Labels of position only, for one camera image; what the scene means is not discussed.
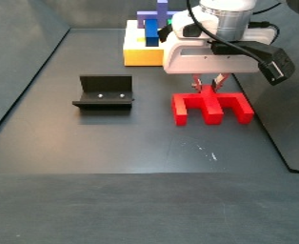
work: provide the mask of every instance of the yellow block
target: yellow block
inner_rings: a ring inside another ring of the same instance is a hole
[[[138,20],[128,20],[123,42],[126,66],[163,66],[164,48],[146,46],[146,30],[138,29]]]

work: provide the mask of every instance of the colored block stack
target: colored block stack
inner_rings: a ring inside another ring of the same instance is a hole
[[[138,11],[138,21],[128,20],[123,45],[126,66],[163,66],[164,45],[158,30],[167,26],[176,11],[168,11],[168,0],[158,0],[156,11]]]

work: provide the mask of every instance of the scratch mark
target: scratch mark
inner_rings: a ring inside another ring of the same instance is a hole
[[[216,158],[216,156],[215,156],[215,153],[212,153],[212,157],[214,157],[215,161],[218,161],[218,158]]]

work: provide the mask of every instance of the purple block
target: purple block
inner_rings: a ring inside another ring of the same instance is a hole
[[[176,11],[168,11],[168,0],[158,0],[156,11],[138,11],[138,28],[146,27],[147,19],[158,19],[159,29],[167,25],[167,20],[174,17]]]

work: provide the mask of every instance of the black angle bracket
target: black angle bracket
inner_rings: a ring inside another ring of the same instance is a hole
[[[131,109],[131,75],[80,75],[83,96],[72,104],[83,110]]]

